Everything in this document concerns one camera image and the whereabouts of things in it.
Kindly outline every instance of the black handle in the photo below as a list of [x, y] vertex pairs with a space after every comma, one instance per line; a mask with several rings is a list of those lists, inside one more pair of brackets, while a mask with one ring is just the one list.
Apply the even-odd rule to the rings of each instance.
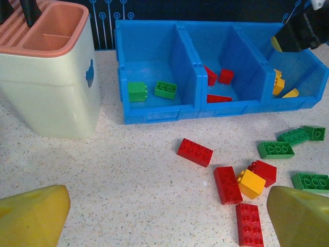
[[0, 24], [3, 24], [14, 12], [9, 0], [0, 0]]
[[20, 0], [24, 12], [26, 23], [32, 27], [42, 14], [36, 0]]

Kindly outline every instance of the green brick in bin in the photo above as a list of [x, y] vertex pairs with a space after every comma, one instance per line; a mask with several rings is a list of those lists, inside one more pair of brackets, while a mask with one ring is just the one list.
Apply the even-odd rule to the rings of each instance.
[[262, 142], [258, 151], [263, 159], [284, 159], [295, 155], [289, 142]]
[[147, 86], [144, 82], [128, 83], [129, 102], [143, 102], [148, 97]]
[[154, 95], [167, 99], [175, 99], [176, 90], [177, 90], [176, 84], [171, 84], [164, 81], [158, 81], [155, 87]]

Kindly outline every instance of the red lego brick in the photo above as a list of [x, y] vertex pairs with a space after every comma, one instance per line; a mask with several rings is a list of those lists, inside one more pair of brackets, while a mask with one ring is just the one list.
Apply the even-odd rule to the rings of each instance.
[[277, 168], [262, 161], [252, 162], [248, 170], [266, 180], [265, 188], [277, 181]]
[[208, 75], [208, 86], [214, 86], [217, 80], [217, 75], [208, 67], [204, 66]]
[[234, 72], [228, 69], [222, 69], [218, 82], [223, 84], [230, 84], [234, 76]]
[[239, 246], [264, 247], [258, 206], [240, 203], [235, 208]]
[[210, 163], [213, 151], [186, 138], [180, 144], [177, 154], [203, 167]]
[[217, 167], [214, 170], [214, 176], [218, 194], [223, 205], [242, 202], [241, 192], [233, 167]]
[[232, 101], [231, 97], [219, 96], [219, 95], [207, 95], [207, 103], [218, 103]]

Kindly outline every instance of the blue storage bin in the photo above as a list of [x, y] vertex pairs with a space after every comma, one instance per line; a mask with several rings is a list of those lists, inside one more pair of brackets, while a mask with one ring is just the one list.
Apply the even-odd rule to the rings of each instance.
[[[180, 22], [195, 49], [195, 59], [220, 75], [222, 68], [234, 71], [230, 85], [203, 82], [199, 117], [243, 114], [249, 105], [266, 101], [266, 85], [273, 84], [275, 72], [244, 33], [239, 23]], [[233, 102], [207, 103], [207, 94], [232, 97]]]
[[[327, 67], [310, 50], [302, 52], [278, 52], [273, 49], [270, 38], [274, 36], [282, 23], [241, 23], [241, 27], [259, 49], [269, 65], [282, 72], [285, 87], [278, 95], [272, 94], [273, 85], [269, 83], [266, 92], [268, 111], [291, 111], [312, 108], [322, 98], [329, 76]], [[282, 98], [297, 88], [296, 98]]]
[[[175, 21], [116, 21], [120, 96], [126, 124], [197, 118], [202, 78]], [[129, 102], [129, 82], [144, 82], [145, 102]], [[175, 99], [154, 95], [157, 81], [177, 84]]]
[[[281, 23], [116, 21], [119, 89], [126, 124], [312, 108], [321, 100], [329, 70], [310, 50], [281, 53], [270, 39]], [[203, 65], [234, 71], [230, 85], [208, 86]], [[272, 94], [278, 69], [285, 80]], [[178, 86], [175, 100], [154, 96], [156, 82]], [[128, 82], [144, 81], [145, 102], [129, 102]], [[296, 98], [282, 98], [297, 88]], [[207, 103], [207, 94], [232, 102]]]

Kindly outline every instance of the speckled countertop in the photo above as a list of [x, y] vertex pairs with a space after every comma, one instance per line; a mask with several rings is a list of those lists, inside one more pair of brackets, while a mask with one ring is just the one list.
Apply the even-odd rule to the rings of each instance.
[[[315, 53], [329, 66], [329, 48]], [[53, 184], [67, 186], [71, 209], [58, 246], [239, 246], [234, 205], [221, 205], [217, 166], [235, 173], [259, 159], [257, 142], [301, 125], [328, 126], [329, 91], [311, 110], [123, 125], [114, 51], [96, 55], [102, 108], [86, 140], [34, 134], [0, 98], [0, 198]], [[208, 168], [176, 155], [183, 138], [214, 150]], [[277, 185], [297, 171], [329, 174], [329, 138], [294, 148], [270, 163]], [[259, 206], [265, 246], [279, 246], [266, 199]]]

